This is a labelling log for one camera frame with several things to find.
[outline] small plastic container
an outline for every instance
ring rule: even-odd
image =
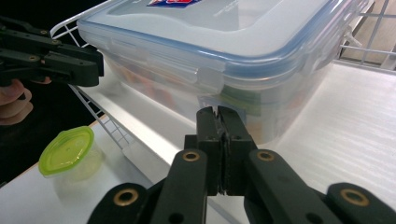
[[[78,30],[123,83],[193,121],[202,107],[228,106],[264,144],[313,95],[367,2],[115,0]]]
[[[38,170],[54,183],[73,188],[95,174],[103,160],[102,150],[95,144],[94,133],[81,126],[58,134],[44,149]]]

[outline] small container lid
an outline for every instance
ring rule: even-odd
[[[88,126],[60,132],[41,154],[38,170],[43,176],[50,176],[72,169],[91,149],[93,137]]]

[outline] finger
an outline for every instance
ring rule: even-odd
[[[45,79],[44,79],[44,81],[33,81],[34,83],[39,83],[39,84],[49,84],[49,83],[51,83],[51,80],[50,80],[50,78],[49,77],[46,77]]]
[[[23,121],[26,116],[33,110],[32,103],[28,102],[26,106],[20,111],[20,113],[7,119],[0,119],[0,125],[12,125]]]
[[[0,119],[7,119],[19,114],[32,99],[32,93],[29,90],[24,89],[24,100],[16,100],[7,105],[0,105]]]
[[[0,87],[0,105],[14,102],[23,94],[24,90],[23,84],[17,79],[13,79],[10,86]]]

